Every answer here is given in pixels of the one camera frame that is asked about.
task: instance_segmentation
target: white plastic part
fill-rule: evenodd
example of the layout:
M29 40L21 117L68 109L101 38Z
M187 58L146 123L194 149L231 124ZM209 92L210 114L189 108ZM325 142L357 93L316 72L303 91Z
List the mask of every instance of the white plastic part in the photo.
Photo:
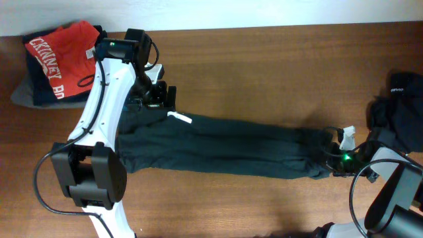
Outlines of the white plastic part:
M157 64L153 67L153 69L150 69L149 71L146 71L145 74L150 78L152 84L156 84L157 80L159 80L160 71L163 68L163 65Z
M398 159L401 161L407 161L404 157L400 156L397 152L393 151L392 149L388 149L386 147L379 148L371 161L376 161L379 159ZM394 173L395 169L397 168L397 163L378 163L375 165L371 165L370 168L375 171L378 175L380 175L385 181L391 177Z
M121 59L102 60L104 76L106 77L106 90L100 112L91 128L92 133L76 142L76 145L94 146L97 142L102 142L105 147L110 147L114 151L114 140L116 129L122 108L132 85L135 83L135 70L132 64L122 63ZM96 63L96 71L93 87L88 101L85 105L81 118L77 126L71 132L68 139L75 139L83 133L83 128L87 128L93 119L98 100L100 98L102 76L100 67Z
M179 114L177 112L167 112L167 116L174 116L176 119L182 120L182 121L184 121L186 123L189 123L189 124L192 123L192 119L191 118L189 118L187 116L184 116L182 114Z
M367 232L364 227L364 218L359 219L358 223ZM363 235L358 231L356 224L350 222L346 224L334 224L329 228L326 238L363 238Z
M356 133L356 128L354 126L348 126L344 128L344 139L342 139L339 149L341 150L352 150L356 147L356 140L354 139L354 134Z
M101 218L106 223L109 230L112 232L113 237L115 238L134 238L135 233L130 228L128 221L126 220L124 205L122 201L117 202L113 205L111 210L106 210L106 208L98 206L87 206L82 208L84 212L94 212L98 215L101 215ZM101 222L90 216L91 221L93 222L94 228L97 231L97 235L100 238L110 238L106 229L104 228Z

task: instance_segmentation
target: clothing label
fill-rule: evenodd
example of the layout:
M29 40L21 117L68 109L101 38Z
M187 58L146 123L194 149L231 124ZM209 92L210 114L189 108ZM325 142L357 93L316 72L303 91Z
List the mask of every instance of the clothing label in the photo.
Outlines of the clothing label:
M92 57L94 57L93 52L95 52L95 46L93 46L91 49L86 50L85 54L87 55L87 59L91 59Z
M184 116L182 114L179 114L177 112L167 112L167 116L174 116L175 118L177 118L179 120L183 120L184 122L187 122L189 124L192 123L192 119L191 118L189 118L187 116Z

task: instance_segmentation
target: red cloth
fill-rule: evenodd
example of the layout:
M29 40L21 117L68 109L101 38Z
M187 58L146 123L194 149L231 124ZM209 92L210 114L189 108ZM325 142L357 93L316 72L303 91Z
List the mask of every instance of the red cloth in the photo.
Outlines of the red cloth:
M95 74L95 60L87 51L94 49L99 34L91 24L81 21L69 28L59 27L55 32L25 44L26 49L43 67L58 99L91 90L92 84L78 87L77 83Z

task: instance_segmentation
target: white wall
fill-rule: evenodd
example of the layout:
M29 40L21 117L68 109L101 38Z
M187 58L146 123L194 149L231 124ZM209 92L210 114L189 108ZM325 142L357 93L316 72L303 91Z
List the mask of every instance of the white wall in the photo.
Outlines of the white wall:
M423 20L423 0L0 0L0 36L75 20L109 32Z

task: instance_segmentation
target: black fabric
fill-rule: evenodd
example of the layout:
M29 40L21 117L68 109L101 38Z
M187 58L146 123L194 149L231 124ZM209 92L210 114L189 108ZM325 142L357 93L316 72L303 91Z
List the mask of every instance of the black fabric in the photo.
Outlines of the black fabric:
M96 44L98 44L103 38L107 37L106 31L102 30L101 26L94 26L98 32L100 33L98 35ZM32 39L40 37L40 36L46 36L55 30L43 30L40 32L35 32L32 34L28 34L26 36L22 37L22 43L26 44L30 42ZM28 73L30 75L30 78L32 80L32 84L34 85L34 94L33 94L33 101L34 106L48 106L51 104L55 104L58 102L85 102L88 99L89 91L72 96L72 97L65 97L64 99L58 99L52 89L52 86L50 85L50 82L48 81L48 78L42 71L42 66L38 63L37 59L32 56L28 50L26 50L26 67L28 68Z
M185 114L189 124L161 110L123 112L117 152L129 173L144 168L321 179L320 130L287 129ZM328 144L331 134L323 134Z
M370 108L370 130L386 128L396 135L393 147L406 153L423 152L423 76L392 74L389 97L379 97Z

